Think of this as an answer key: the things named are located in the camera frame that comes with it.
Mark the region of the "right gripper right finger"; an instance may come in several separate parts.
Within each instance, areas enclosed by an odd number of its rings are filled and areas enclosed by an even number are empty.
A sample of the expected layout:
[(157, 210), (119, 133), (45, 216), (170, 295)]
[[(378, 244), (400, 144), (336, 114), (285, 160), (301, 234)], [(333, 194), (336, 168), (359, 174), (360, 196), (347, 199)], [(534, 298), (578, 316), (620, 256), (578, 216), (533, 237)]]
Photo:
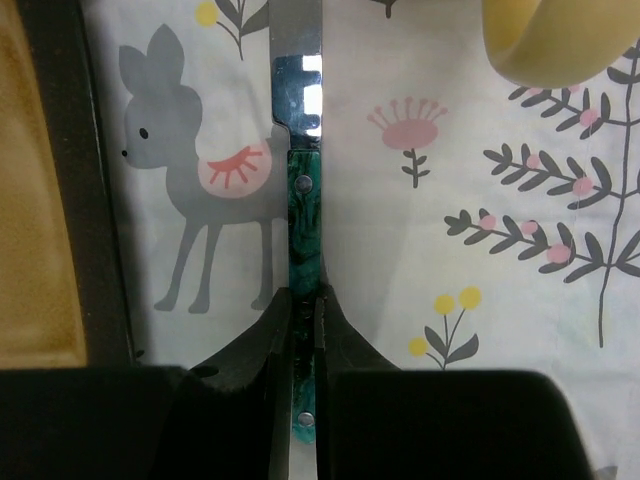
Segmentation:
[(589, 479), (559, 388), (518, 370), (402, 370), (325, 287), (314, 317), (322, 479)]

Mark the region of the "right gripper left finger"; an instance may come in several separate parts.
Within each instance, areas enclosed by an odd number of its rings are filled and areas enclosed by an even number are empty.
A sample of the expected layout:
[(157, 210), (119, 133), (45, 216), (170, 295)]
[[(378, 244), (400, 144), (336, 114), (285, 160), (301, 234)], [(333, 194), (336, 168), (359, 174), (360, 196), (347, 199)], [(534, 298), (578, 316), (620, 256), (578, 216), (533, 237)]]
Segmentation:
[(293, 305), (192, 368), (7, 370), (5, 479), (285, 479)]

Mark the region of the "square yellow black plate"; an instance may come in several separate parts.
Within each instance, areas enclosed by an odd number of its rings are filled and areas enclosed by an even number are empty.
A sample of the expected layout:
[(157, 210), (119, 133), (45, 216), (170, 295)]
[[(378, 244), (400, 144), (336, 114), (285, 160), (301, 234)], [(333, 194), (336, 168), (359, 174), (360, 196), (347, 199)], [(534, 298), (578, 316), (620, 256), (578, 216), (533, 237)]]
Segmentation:
[(1, 365), (129, 365), (131, 328), (76, 1), (1, 5)]

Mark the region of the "floral animal print cloth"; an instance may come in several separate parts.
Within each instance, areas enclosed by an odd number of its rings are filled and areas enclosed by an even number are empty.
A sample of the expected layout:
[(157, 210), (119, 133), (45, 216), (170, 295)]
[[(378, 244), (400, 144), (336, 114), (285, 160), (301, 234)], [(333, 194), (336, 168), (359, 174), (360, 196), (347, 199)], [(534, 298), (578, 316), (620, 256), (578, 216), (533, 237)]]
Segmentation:
[[(323, 247), (404, 369), (527, 369), (599, 479), (639, 475), (639, 38), (568, 87), (489, 63), (482, 1), (327, 1)], [(264, 1), (86, 1), (144, 364), (192, 367), (287, 282)]]

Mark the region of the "knife with teal handle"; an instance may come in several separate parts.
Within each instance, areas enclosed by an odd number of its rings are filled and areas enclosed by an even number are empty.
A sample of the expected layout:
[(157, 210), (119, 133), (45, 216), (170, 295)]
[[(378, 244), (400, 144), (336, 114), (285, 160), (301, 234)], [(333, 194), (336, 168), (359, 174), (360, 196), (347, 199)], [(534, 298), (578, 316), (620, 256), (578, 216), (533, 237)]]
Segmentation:
[(273, 122), (288, 135), (288, 286), (293, 307), (292, 432), (316, 440), (314, 309), (321, 283), (322, 3), (269, 3)]

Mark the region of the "yellow mug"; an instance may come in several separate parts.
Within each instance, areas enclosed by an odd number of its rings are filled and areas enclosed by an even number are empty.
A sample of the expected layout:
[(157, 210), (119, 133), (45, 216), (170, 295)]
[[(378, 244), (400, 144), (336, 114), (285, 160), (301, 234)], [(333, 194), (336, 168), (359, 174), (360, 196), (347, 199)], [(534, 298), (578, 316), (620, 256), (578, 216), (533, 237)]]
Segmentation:
[(525, 87), (586, 81), (639, 38), (637, 1), (483, 1), (481, 14), (489, 63)]

